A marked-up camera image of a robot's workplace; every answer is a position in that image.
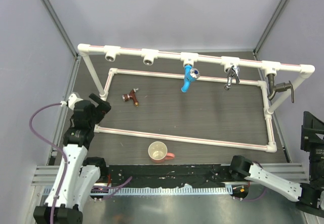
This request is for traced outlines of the brown faucet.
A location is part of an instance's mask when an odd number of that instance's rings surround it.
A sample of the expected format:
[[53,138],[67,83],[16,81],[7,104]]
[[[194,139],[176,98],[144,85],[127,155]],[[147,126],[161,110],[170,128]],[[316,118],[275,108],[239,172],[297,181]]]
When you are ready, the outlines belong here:
[[134,106],[139,106],[139,101],[138,101],[137,98],[136,98],[136,92],[137,92],[138,90],[139,90],[138,88],[134,88],[134,89],[132,89],[128,94],[123,94],[123,95],[121,96],[122,100],[123,100],[124,102],[127,102],[127,101],[132,100]]

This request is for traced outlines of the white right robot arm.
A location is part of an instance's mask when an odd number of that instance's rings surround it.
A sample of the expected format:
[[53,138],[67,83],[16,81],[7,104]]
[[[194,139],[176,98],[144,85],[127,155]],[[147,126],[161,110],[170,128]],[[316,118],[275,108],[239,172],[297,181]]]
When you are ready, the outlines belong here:
[[303,114],[301,150],[309,152],[309,183],[296,183],[267,172],[243,156],[233,156],[229,176],[235,181],[257,182],[288,200],[306,213],[323,217],[323,121],[308,111]]

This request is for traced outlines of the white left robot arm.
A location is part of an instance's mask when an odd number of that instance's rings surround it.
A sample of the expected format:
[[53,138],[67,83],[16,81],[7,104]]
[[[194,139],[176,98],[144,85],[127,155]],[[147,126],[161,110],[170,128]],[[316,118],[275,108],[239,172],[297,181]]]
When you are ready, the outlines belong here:
[[70,126],[63,135],[63,147],[52,145],[62,159],[54,184],[44,205],[36,206],[36,223],[82,223],[83,207],[93,185],[107,179],[106,162],[100,157],[87,158],[95,127],[111,110],[109,102],[94,93],[81,99],[72,93],[60,102],[73,111]]

